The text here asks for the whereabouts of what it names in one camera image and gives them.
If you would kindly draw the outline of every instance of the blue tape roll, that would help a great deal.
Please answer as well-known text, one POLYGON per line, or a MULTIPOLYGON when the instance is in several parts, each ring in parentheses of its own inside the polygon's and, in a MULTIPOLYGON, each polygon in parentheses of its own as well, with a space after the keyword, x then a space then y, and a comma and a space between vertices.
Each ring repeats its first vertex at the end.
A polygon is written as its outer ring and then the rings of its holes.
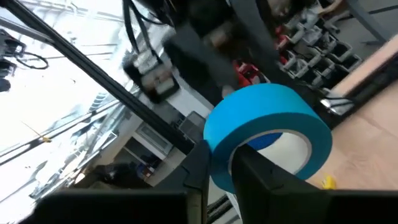
POLYGON ((214 183, 234 193, 228 172, 234 149, 255 135, 273 130, 291 130, 309 140, 311 154, 296 173, 301 179, 316 173, 329 156, 330 129, 296 92, 278 84, 251 85, 227 96, 206 121, 203 136, 213 154, 210 172, 214 183))

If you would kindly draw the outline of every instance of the gray floor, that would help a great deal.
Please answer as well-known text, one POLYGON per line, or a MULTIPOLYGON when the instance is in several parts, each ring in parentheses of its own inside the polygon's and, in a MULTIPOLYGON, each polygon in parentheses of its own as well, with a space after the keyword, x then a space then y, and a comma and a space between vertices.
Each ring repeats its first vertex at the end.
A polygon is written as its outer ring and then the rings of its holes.
MULTIPOLYGON (((375 9, 380 9, 387 6, 394 6, 398 4, 397 0, 359 0, 361 5, 367 11, 372 11, 375 9)), ((389 12, 382 12, 379 14, 374 14, 373 18, 375 18, 381 26, 385 29, 389 30, 389 32, 394 35, 398 34, 398 22, 396 22, 396 18, 398 17, 398 10, 393 10, 389 12)), ((353 48, 357 55, 366 59, 370 56, 375 50, 377 50, 378 46, 368 46, 363 42, 375 40, 372 34, 367 31, 356 19, 348 19, 346 21, 338 22, 336 24, 341 32, 338 34, 338 38, 341 41, 349 43, 353 48)), ((165 161, 163 165, 165 168, 158 171, 154 176, 149 179, 150 184, 156 184, 160 180, 162 180, 166 175, 168 175, 183 159, 183 154, 178 150, 172 151, 169 157, 165 161)), ((214 202, 218 198, 224 195, 224 192, 219 189, 213 181, 210 182, 209 188, 209 203, 214 202)), ((217 220, 216 224, 222 224, 230 221, 236 212, 234 210, 230 210, 226 215, 217 220)), ((237 220, 233 223, 242 223, 241 220, 237 220)))

